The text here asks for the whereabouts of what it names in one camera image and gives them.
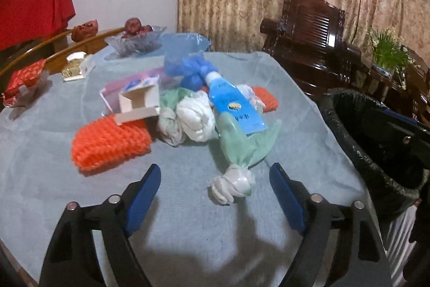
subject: metal screw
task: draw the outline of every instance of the metal screw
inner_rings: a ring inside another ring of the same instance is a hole
[[[70,202],[66,206],[67,210],[75,210],[78,207],[78,204],[76,202]]]
[[[364,203],[361,202],[361,201],[355,201],[354,202],[354,207],[356,207],[359,210],[362,210],[362,209],[364,209]]]
[[[119,196],[119,195],[112,195],[107,200],[109,201],[109,203],[117,204],[119,201],[121,201],[121,196]]]
[[[312,194],[310,199],[315,203],[320,203],[323,201],[323,197],[320,194]]]

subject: green plant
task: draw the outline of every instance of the green plant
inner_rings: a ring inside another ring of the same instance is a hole
[[[402,71],[409,64],[413,64],[408,55],[408,49],[402,47],[403,38],[396,35],[394,28],[382,31],[369,29],[370,46],[373,52],[373,61],[387,70]]]

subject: trash can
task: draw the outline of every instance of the trash can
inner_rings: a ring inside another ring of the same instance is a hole
[[[389,162],[378,140],[363,132],[364,115],[386,106],[351,89],[331,89],[318,101],[327,126],[365,181],[379,220],[391,220],[414,204],[427,182],[422,162],[393,152]]]

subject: yellow logo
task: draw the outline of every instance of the yellow logo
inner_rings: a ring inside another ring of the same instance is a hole
[[[231,109],[233,111],[239,111],[241,109],[242,105],[237,102],[231,102],[228,104],[227,108]]]

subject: orange scrubber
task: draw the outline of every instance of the orange scrubber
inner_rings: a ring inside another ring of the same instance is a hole
[[[260,98],[260,100],[266,105],[266,107],[263,109],[263,112],[270,112],[274,111],[278,108],[278,100],[270,94],[266,88],[263,87],[251,87],[254,91],[257,98]]]
[[[151,150],[151,136],[144,120],[117,126],[114,115],[82,127],[72,142],[72,161],[82,171],[115,165]]]

